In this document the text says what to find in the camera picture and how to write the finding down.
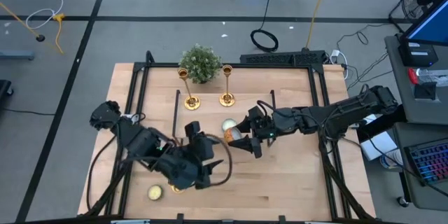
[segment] brass candlestick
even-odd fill
[[[229,76],[232,73],[232,67],[230,65],[224,65],[223,72],[225,75],[225,93],[219,97],[219,103],[223,106],[231,106],[235,104],[235,97],[232,93],[229,93]]]
[[[199,106],[201,105],[201,100],[199,99],[199,97],[197,97],[195,95],[191,95],[190,88],[188,88],[188,84],[187,84],[188,71],[187,71],[187,69],[180,68],[177,71],[177,73],[179,74],[179,78],[181,78],[183,80],[183,82],[185,83],[185,86],[187,87],[187,91],[188,91],[188,97],[185,99],[185,102],[183,104],[185,105],[185,107],[188,110],[195,110],[195,109],[199,108]]]

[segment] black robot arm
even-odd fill
[[[263,101],[258,104],[264,109],[269,106]],[[359,122],[370,114],[389,114],[396,110],[397,101],[387,87],[375,86],[355,97],[328,106],[309,106],[275,109],[272,117],[255,106],[236,127],[241,133],[252,132],[243,139],[231,141],[229,146],[262,156],[260,143],[264,139],[293,134],[299,130],[303,134],[313,134],[323,130],[326,138],[339,139],[350,125]]]
[[[127,158],[120,164],[116,177],[86,216],[99,214],[129,170],[132,161],[140,162],[150,172],[162,173],[168,179],[168,184],[179,190],[191,186],[203,189],[221,184],[211,183],[210,175],[212,169],[223,160],[202,164],[214,157],[212,145],[217,142],[200,131],[197,121],[185,126],[188,144],[184,146],[177,146],[175,140],[155,128],[141,126],[132,118],[122,116],[120,107],[114,101],[104,102],[95,109],[90,117],[90,124],[97,130],[108,129],[116,135],[118,143],[127,150]]]

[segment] white cable on floor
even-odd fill
[[[30,29],[38,29],[38,28],[41,28],[42,26],[44,26],[44,25],[46,25],[54,16],[56,16],[61,10],[62,10],[62,6],[64,5],[64,0],[61,0],[61,6],[59,7],[59,9],[57,10],[57,11],[54,11],[53,9],[50,9],[50,8],[44,8],[44,9],[41,9],[41,10],[38,10],[38,11],[36,11],[35,13],[32,13],[31,15],[29,15],[28,17],[27,17],[27,19],[25,20],[25,24],[28,26],[28,28],[30,28]],[[32,17],[32,16],[34,16],[35,14],[37,14],[37,13],[40,13],[40,12],[42,12],[42,11],[51,11],[51,13],[52,13],[52,15],[43,23],[43,24],[41,24],[41,25],[39,25],[39,26],[37,26],[37,27],[30,27],[29,25],[28,25],[28,21],[29,21],[29,19]]]
[[[349,63],[347,62],[347,58],[345,57],[344,53],[342,53],[339,50],[333,50],[333,52],[331,53],[331,56],[330,56],[331,64],[336,64],[336,62],[333,61],[333,57],[336,57],[336,60],[337,60],[337,57],[339,55],[343,56],[345,64],[348,65]],[[348,77],[349,77],[349,70],[345,70],[344,80],[346,80]]]

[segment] wooden tabletop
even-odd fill
[[[133,64],[116,64],[109,87],[107,100],[117,101],[124,110],[129,90]],[[342,68],[337,65],[325,65],[325,80],[330,102],[348,97]],[[322,106],[319,77],[315,74]],[[137,93],[141,77],[137,82],[137,91],[133,108],[137,106]],[[175,68],[151,68],[146,87],[143,112],[146,119],[142,125],[158,128],[171,137],[176,90],[181,91],[178,101],[178,119],[176,135],[184,137],[185,124],[198,120],[206,133],[222,136],[221,123],[226,118],[237,122],[243,120],[248,109],[261,99],[271,104],[270,90],[275,91],[276,106],[312,106],[309,78],[305,69],[233,69],[229,78],[229,91],[236,97],[234,106],[225,108],[219,104],[219,96],[225,92],[225,77],[206,84],[192,84],[190,90],[201,99],[196,111],[188,111],[183,106],[186,89],[177,76]],[[112,133],[102,130],[98,133],[92,157],[112,137]],[[357,141],[354,131],[347,132],[347,138]],[[213,147],[215,159],[224,162],[213,170],[212,181],[220,181],[228,172],[228,161],[222,146]],[[234,220],[278,220],[285,215],[288,221],[329,221],[328,196],[321,155],[318,150],[316,134],[295,134],[282,136],[271,148],[262,144],[263,156],[255,159],[246,151],[231,148],[233,173],[224,185],[195,190],[186,190],[175,194],[167,185],[167,179],[160,173],[150,173],[140,164],[134,164],[127,198],[126,218],[174,219],[177,213],[183,213],[185,219],[234,219]],[[347,187],[354,197],[371,215],[375,215],[372,196],[368,185],[359,147],[339,142],[339,151]],[[99,157],[93,171],[93,204],[110,182],[116,144],[109,146]],[[152,185],[160,185],[163,197],[150,201],[147,191]],[[114,212],[117,212],[120,187],[116,190]],[[340,198],[336,186],[335,197]],[[337,200],[338,215],[342,215],[340,201]],[[85,213],[85,189],[78,212]]]

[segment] green plant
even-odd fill
[[[188,70],[193,83],[205,83],[216,77],[221,68],[221,58],[208,47],[196,44],[183,57],[179,66]]]

